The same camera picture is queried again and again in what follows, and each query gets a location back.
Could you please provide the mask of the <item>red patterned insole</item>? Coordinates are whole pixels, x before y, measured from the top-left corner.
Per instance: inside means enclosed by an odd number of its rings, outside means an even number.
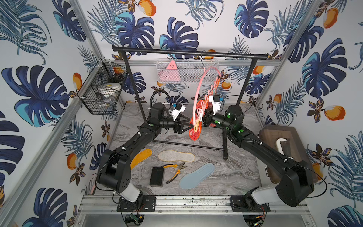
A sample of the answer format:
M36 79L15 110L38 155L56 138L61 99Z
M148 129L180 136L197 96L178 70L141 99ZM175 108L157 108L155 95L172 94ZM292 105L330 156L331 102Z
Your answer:
M201 135L202 123L199 117L199 109L201 108L202 108L202 101L200 100L196 105L196 121L195 121L196 124L194 125L193 129L189 130L190 139L192 139L193 141L196 141Z

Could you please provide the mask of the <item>beige yellow-edged insole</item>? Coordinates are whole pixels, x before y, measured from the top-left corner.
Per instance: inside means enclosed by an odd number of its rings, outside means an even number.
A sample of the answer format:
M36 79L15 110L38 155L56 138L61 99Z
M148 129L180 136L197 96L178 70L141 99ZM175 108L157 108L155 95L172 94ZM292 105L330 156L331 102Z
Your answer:
M194 162L195 156L192 153L178 152L175 150L165 150L158 154L158 158L162 161L174 162Z

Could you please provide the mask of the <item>orange insole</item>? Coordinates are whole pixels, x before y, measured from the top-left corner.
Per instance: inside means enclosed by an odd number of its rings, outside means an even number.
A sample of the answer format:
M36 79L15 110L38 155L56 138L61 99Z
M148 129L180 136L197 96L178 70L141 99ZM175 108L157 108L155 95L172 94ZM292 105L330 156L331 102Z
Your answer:
M153 154L151 149L145 149L144 151L137 154L130 164L131 170L133 170L138 164L148 159Z

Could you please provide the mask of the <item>light blue insole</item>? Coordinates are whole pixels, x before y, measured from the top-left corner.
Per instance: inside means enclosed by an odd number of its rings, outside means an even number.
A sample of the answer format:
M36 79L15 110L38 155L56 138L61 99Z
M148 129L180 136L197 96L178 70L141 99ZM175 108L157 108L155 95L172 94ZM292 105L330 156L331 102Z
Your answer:
M215 171L212 163L207 163L199 169L185 175L179 182L182 189L188 190L197 187L202 181L210 177Z

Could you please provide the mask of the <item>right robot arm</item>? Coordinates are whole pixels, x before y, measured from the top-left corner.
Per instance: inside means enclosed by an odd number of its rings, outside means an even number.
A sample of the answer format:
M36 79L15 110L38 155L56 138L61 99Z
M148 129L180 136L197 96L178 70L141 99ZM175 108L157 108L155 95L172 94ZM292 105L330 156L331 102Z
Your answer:
M240 106L230 106L225 115L215 114L208 108L202 120L206 126L215 124L225 130L233 144L250 152L278 174L281 180L274 191L286 205L295 207L314 192L313 171L308 163L297 162L262 142L243 125L244 113Z

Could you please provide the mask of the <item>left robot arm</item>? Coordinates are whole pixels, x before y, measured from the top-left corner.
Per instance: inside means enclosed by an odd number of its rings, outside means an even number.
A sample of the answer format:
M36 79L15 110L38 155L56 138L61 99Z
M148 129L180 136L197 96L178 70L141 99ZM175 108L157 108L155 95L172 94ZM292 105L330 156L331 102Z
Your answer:
M131 203L142 198L141 191L130 181L131 170L151 155L143 149L162 129L173 129L175 133L182 134L193 128L190 118L182 114L186 106L180 102L173 103L169 96L167 101L169 108L162 103L149 103L149 115L138 126L138 132L122 146L105 150L99 161L95 185L102 185L106 191L113 191Z

